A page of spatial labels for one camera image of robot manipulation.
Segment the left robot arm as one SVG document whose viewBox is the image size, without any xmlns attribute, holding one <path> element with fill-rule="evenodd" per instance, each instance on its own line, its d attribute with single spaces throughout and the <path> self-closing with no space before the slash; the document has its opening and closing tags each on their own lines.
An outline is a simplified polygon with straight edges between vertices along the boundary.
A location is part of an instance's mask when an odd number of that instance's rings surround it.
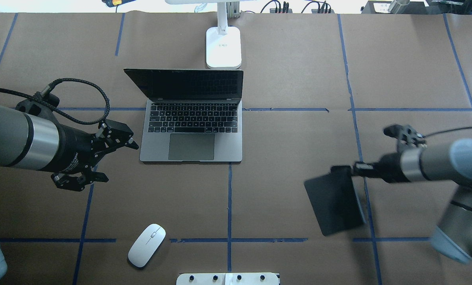
<svg viewBox="0 0 472 285">
<path fill-rule="evenodd" d="M 107 120 L 88 133 L 59 123 L 51 111 L 35 115 L 0 105 L 0 167 L 51 173 L 59 189 L 80 192 L 107 182 L 93 168 L 122 147 L 139 148 L 127 124 Z"/>
</svg>

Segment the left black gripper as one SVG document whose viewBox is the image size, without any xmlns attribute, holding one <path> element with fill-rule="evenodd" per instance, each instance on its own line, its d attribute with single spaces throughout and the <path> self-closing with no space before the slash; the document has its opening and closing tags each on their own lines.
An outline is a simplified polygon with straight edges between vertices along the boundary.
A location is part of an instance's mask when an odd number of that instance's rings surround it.
<svg viewBox="0 0 472 285">
<path fill-rule="evenodd" d="M 51 179 L 58 189 L 80 192 L 93 182 L 108 182 L 105 173 L 91 170 L 100 157 L 97 152 L 114 152 L 118 148 L 139 149 L 134 132 L 127 124 L 117 121 L 99 123 L 98 138 L 69 126 L 57 126 L 59 145 L 52 159 Z M 79 177 L 68 174 L 81 173 Z"/>
</svg>

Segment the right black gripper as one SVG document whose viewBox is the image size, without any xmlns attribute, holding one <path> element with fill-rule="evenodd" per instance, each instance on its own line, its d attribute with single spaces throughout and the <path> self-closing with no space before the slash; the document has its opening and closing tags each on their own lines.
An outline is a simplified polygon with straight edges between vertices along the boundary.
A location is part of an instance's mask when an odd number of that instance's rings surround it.
<svg viewBox="0 0 472 285">
<path fill-rule="evenodd" d="M 402 153 L 382 155 L 375 164 L 356 161 L 352 165 L 334 165 L 331 173 L 342 173 L 347 177 L 380 178 L 387 183 L 404 182 L 404 173 L 401 166 Z"/>
</svg>

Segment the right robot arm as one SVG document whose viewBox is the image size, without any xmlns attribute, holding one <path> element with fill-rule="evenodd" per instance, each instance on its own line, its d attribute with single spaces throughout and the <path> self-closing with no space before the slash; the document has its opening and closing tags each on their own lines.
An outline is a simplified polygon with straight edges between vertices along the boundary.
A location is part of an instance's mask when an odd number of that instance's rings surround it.
<svg viewBox="0 0 472 285">
<path fill-rule="evenodd" d="M 431 247 L 447 258 L 467 264 L 472 261 L 472 139 L 448 144 L 413 147 L 385 153 L 374 162 L 335 166 L 323 179 L 330 210 L 330 235 L 362 225 L 360 203 L 353 186 L 355 177 L 380 180 L 390 185 L 451 186 L 446 205 L 431 232 Z"/>
</svg>

